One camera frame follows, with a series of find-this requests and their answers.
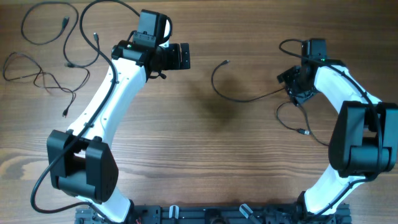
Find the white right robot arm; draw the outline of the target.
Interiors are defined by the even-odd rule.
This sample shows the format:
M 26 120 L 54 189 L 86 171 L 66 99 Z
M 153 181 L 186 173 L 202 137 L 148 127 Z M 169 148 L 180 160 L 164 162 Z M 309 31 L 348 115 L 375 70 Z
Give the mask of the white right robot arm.
M 324 39 L 300 40 L 301 64 L 277 79 L 290 102 L 323 94 L 338 112 L 328 147 L 329 165 L 295 203 L 268 207 L 264 218 L 286 223 L 349 223 L 343 200 L 357 187 L 389 172 L 397 160 L 397 105 L 366 91 L 340 60 L 326 54 Z

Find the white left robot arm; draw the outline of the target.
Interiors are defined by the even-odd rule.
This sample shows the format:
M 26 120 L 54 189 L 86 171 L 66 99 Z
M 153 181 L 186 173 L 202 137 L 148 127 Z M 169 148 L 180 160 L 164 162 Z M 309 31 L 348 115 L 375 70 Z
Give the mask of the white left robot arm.
M 119 170 L 111 152 L 121 119 L 148 80 L 190 68 L 189 45 L 169 42 L 170 17 L 148 10 L 138 17 L 138 28 L 106 58 L 109 73 L 90 104 L 65 132 L 52 131 L 47 139 L 49 164 L 43 176 L 106 223 L 136 221 L 133 201 L 117 188 Z

